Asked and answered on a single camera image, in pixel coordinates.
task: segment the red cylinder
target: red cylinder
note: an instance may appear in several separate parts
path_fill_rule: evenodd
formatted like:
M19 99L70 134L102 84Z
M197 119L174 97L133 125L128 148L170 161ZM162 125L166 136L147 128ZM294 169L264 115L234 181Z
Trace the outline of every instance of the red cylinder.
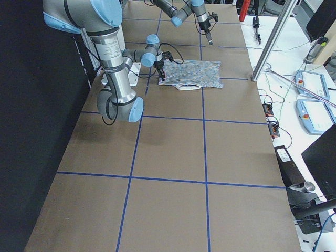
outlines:
M239 21L243 22L245 20L245 16L250 6L251 0L244 0L242 10L240 11Z

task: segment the black curtain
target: black curtain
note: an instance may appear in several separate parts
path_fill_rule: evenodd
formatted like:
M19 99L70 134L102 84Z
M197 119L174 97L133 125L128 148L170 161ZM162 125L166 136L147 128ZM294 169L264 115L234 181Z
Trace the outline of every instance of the black curtain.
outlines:
M42 11L40 0L1 2L1 252L23 251L94 78L83 45Z

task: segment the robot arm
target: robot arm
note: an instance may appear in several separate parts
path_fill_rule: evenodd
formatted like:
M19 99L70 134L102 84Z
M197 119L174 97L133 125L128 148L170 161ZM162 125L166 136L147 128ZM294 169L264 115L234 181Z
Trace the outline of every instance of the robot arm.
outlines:
M180 10L167 0L152 1L172 18L175 26L181 25L194 12L200 28L212 44L208 30L211 17L203 0L188 0ZM131 89L128 72L134 62L140 61L146 67L154 65L164 79L163 60L170 60L171 55L161 52L157 35L147 37L144 50L121 51L117 34L122 22L122 9L118 0L43 0L43 7L48 26L75 34L80 34L81 28L85 28L95 44L108 79L108 84L97 97L97 107L102 116L113 121L138 121L143 112L143 100Z

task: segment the folded cloth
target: folded cloth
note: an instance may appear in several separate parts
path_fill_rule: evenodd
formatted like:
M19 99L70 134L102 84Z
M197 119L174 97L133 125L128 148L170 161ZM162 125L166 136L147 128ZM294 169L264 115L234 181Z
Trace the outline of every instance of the folded cloth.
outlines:
M184 63L179 65L165 60L163 70L166 78L159 78L159 85L222 88L223 84L219 78L220 66L220 61L184 60Z

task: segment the blue joint cap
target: blue joint cap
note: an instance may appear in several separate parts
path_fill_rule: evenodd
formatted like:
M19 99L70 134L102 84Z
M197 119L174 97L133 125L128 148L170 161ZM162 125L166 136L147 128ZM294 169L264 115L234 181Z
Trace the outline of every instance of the blue joint cap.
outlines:
M192 0L191 5L194 7L200 7L202 4L204 4L203 0Z
M156 57L154 54L151 54L150 52L145 53L141 57L141 64L143 64L145 67L151 67L156 60Z
M122 22L122 9L119 1L115 0L90 0L97 15L106 24L118 27Z
M178 17L172 17L172 23L175 25L175 27L179 27L182 24L182 20L180 20Z
M61 30L62 32L80 34L81 30L76 26L68 24L58 18L55 18L48 13L43 12L44 22L47 26L54 28L56 30Z
M147 44L158 44L160 43L159 37L156 34L151 34L147 36Z
M137 97L133 103L133 106L128 116L129 122L137 122L140 120L143 112L143 100L141 97Z

